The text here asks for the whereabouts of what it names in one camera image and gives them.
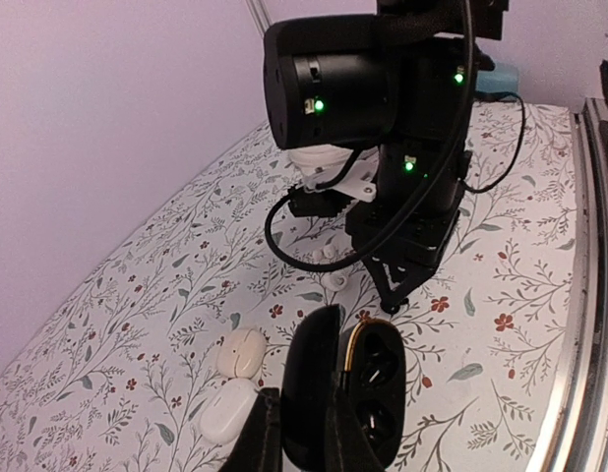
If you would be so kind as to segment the teal rolled towel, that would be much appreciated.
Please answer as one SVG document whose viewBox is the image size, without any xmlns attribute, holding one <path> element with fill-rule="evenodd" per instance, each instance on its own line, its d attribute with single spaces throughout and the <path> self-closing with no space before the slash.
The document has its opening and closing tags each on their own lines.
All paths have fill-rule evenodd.
<svg viewBox="0 0 608 472">
<path fill-rule="evenodd" d="M 476 81 L 476 91 L 495 93 L 509 91 L 519 92 L 519 70 L 516 66 L 496 63 L 492 71 L 479 71 Z"/>
</svg>

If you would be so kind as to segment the white ear-clip earbud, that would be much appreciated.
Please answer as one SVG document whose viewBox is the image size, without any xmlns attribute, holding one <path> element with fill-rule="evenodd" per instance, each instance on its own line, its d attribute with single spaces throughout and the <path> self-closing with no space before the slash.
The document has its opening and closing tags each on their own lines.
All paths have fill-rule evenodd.
<svg viewBox="0 0 608 472">
<path fill-rule="evenodd" d="M 339 292 L 347 286 L 348 280 L 344 272 L 333 272 L 328 276 L 328 286 L 333 292 Z"/>
</svg>

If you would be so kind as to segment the floral patterned table mat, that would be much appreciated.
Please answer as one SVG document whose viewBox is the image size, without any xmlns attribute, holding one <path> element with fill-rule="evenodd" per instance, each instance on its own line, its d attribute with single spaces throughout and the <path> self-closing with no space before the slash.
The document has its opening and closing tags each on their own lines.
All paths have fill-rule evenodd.
<svg viewBox="0 0 608 472">
<path fill-rule="evenodd" d="M 571 116 L 479 103 L 468 195 L 436 275 L 392 322 L 407 408 L 394 471 L 524 471 L 565 337 L 576 246 Z M 0 471 L 214 471 L 228 450 L 199 418 L 225 377 L 223 339 L 266 338 L 258 386 L 279 385 L 310 312 L 344 327 L 381 315 L 365 267 L 347 286 L 276 259 L 267 211 L 298 180 L 261 126 L 146 221 L 0 378 Z"/>
</svg>

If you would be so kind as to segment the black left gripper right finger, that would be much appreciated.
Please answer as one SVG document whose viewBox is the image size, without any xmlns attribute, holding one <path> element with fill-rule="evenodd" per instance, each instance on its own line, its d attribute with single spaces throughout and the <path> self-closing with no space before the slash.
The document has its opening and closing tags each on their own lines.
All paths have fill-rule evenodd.
<svg viewBox="0 0 608 472">
<path fill-rule="evenodd" d="M 361 430 L 343 389 L 343 373 L 334 373 L 324 413 L 324 459 L 326 471 L 384 471 Z"/>
</svg>

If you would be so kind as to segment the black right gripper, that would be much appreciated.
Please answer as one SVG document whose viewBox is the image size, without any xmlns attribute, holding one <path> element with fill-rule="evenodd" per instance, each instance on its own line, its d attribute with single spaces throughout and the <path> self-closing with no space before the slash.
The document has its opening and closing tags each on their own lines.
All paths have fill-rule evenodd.
<svg viewBox="0 0 608 472">
<path fill-rule="evenodd" d="M 360 259 L 371 275 L 385 313 L 396 313 L 409 294 L 435 274 L 459 218 L 461 199 L 441 214 L 414 213 L 383 245 Z M 345 231 L 353 251 L 361 251 L 382 232 L 391 215 L 381 205 L 358 204 L 346 216 Z M 384 265 L 392 267 L 392 290 Z"/>
</svg>

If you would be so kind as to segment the front aluminium rail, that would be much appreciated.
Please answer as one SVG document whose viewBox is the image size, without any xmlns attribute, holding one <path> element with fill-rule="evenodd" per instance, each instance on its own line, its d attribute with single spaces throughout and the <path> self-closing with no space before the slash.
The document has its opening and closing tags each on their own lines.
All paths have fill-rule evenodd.
<svg viewBox="0 0 608 472">
<path fill-rule="evenodd" d="M 608 103 L 573 115 L 577 233 L 563 347 L 530 471 L 608 471 Z"/>
</svg>

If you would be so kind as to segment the white round plate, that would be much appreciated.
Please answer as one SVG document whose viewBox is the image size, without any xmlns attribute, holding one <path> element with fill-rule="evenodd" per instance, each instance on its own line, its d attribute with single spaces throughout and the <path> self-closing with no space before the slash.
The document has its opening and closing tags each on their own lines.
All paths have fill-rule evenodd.
<svg viewBox="0 0 608 472">
<path fill-rule="evenodd" d="M 352 154 L 351 149 L 322 145 L 290 149 L 287 156 L 303 173 L 310 175 L 317 168 L 340 170 Z"/>
</svg>

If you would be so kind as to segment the white earbud charging case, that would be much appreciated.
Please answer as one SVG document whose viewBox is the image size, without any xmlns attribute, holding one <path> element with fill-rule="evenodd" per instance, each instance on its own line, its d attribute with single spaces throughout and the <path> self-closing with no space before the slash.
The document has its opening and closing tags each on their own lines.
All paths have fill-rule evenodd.
<svg viewBox="0 0 608 472">
<path fill-rule="evenodd" d="M 227 381 L 209 400 L 199 428 L 210 443 L 226 445 L 238 438 L 256 401 L 254 383 L 248 379 Z"/>
</svg>

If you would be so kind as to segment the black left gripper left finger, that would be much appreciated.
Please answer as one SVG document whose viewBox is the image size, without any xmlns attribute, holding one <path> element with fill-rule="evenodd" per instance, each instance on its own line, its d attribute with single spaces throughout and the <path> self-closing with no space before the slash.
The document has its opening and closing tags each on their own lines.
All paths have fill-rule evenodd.
<svg viewBox="0 0 608 472">
<path fill-rule="evenodd" d="M 280 390 L 260 390 L 239 438 L 220 472 L 279 472 L 282 470 Z"/>
</svg>

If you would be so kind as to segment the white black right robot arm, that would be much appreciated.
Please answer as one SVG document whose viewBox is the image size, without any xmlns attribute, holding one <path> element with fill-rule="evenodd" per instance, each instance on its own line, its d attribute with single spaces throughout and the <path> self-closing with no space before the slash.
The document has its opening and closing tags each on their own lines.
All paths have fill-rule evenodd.
<svg viewBox="0 0 608 472">
<path fill-rule="evenodd" d="M 299 18 L 264 36 L 263 81 L 276 145 L 350 155 L 305 177 L 279 207 L 345 215 L 352 251 L 308 272 L 365 265 L 388 314 L 437 272 L 452 239 L 472 153 L 465 146 L 477 76 L 494 69 L 477 40 L 503 34 L 505 1 L 381 1 L 373 14 Z"/>
</svg>

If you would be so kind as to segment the small white pink earbud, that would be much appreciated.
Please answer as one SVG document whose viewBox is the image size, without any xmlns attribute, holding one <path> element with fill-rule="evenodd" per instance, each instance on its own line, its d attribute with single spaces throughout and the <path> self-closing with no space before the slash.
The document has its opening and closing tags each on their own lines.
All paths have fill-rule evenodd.
<svg viewBox="0 0 608 472">
<path fill-rule="evenodd" d="M 336 248 L 332 244 L 325 245 L 315 249 L 312 254 L 312 260 L 316 264 L 323 264 L 332 261 L 336 256 Z"/>
</svg>

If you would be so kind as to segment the beige earbud charging case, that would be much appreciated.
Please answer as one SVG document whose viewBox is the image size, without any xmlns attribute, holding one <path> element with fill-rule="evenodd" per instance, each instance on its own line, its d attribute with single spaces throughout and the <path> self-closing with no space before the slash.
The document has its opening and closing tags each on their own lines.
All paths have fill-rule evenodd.
<svg viewBox="0 0 608 472">
<path fill-rule="evenodd" d="M 266 347 L 266 338 L 258 330 L 237 328 L 223 339 L 216 369 L 229 379 L 252 379 L 262 366 Z"/>
</svg>

